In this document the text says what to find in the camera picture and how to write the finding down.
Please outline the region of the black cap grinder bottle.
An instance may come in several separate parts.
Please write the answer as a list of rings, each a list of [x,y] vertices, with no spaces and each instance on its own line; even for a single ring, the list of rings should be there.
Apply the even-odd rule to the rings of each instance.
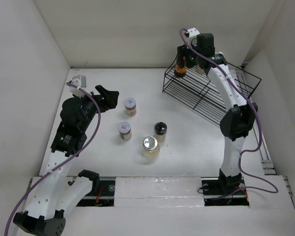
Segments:
[[[207,63],[199,63],[196,67],[196,72],[200,75],[207,75]]]

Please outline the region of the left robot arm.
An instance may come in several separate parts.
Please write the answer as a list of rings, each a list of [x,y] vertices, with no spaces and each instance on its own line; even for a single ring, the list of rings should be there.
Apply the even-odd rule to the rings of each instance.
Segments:
[[[92,142],[86,130],[95,116],[114,109],[118,104],[118,91],[109,91],[101,85],[98,95],[68,83],[73,96],[65,100],[60,112],[61,122],[51,144],[51,155],[43,176],[30,188],[35,190],[33,200],[21,212],[13,213],[13,223],[34,236],[60,236],[66,216],[87,194],[102,192],[100,177],[96,172],[82,170],[75,181],[65,188],[67,174],[74,160]]]

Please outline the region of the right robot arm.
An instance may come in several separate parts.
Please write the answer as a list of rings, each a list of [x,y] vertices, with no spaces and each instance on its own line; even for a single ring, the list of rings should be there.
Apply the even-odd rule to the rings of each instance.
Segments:
[[[176,68],[186,69],[189,64],[197,65],[214,83],[226,107],[226,114],[220,121],[225,140],[223,162],[218,180],[207,185],[217,199],[225,198],[242,190],[241,158],[246,152],[243,145],[254,123],[260,123],[258,107],[239,90],[224,55],[215,51],[211,33],[199,33],[196,28],[182,28],[179,34],[184,45],[177,50]]]

